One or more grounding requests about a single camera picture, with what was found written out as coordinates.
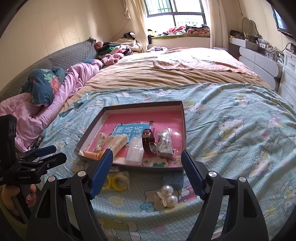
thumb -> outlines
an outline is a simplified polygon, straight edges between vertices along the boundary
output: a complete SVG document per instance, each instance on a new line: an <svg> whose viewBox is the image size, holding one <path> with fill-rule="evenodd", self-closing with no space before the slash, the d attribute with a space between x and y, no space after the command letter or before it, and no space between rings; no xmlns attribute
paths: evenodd
<svg viewBox="0 0 296 241"><path fill-rule="evenodd" d="M1 192L1 198L4 206L13 214L18 216L18 212L11 197L16 196L20 192L20 189L14 185L4 185Z"/></svg>

yellow hair tie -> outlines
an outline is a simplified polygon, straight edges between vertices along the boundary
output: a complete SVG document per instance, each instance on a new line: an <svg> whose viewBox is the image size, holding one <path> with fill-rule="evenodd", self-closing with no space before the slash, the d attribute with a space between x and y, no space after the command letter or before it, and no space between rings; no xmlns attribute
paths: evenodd
<svg viewBox="0 0 296 241"><path fill-rule="evenodd" d="M102 189L109 189L110 187L112 187L111 178L109 177L109 175L107 175L107 178L103 184Z"/></svg>
<svg viewBox="0 0 296 241"><path fill-rule="evenodd" d="M117 191L126 190L128 182L128 178L125 175L116 175L111 180L112 187Z"/></svg>

white pearl bead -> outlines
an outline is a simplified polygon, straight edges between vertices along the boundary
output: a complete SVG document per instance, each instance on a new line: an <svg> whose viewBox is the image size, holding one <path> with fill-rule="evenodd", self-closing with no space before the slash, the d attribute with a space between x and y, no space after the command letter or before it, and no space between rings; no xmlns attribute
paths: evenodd
<svg viewBox="0 0 296 241"><path fill-rule="evenodd" d="M170 195L167 198L167 207L174 207L178 203L178 197L175 195Z"/></svg>
<svg viewBox="0 0 296 241"><path fill-rule="evenodd" d="M170 196L173 194L174 189L171 185L164 185L160 191L164 196Z"/></svg>

box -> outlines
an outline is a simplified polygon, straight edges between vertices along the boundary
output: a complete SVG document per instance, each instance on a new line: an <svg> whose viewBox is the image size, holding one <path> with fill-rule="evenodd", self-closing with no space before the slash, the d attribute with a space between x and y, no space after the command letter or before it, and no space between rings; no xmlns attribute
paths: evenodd
<svg viewBox="0 0 296 241"><path fill-rule="evenodd" d="M113 165L147 172L183 171L181 152L186 148L186 127L182 101L153 102L104 107L92 121L74 150L82 160L91 160L83 155L93 151L99 133L106 136L126 132L129 137L141 137L144 129L154 129L155 142L159 131L168 129L172 139L174 154L172 158L143 155L140 165L125 163L128 145L113 158Z"/></svg>

headboard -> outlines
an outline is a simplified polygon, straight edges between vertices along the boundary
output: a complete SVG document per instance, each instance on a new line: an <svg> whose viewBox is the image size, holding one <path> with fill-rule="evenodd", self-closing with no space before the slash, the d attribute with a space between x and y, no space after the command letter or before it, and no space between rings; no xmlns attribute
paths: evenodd
<svg viewBox="0 0 296 241"><path fill-rule="evenodd" d="M29 66L18 74L0 91L0 102L18 94L20 87L28 80L28 75L34 69L51 69L62 67L65 71L70 66L96 57L94 49L95 40L88 39L84 42L60 49Z"/></svg>

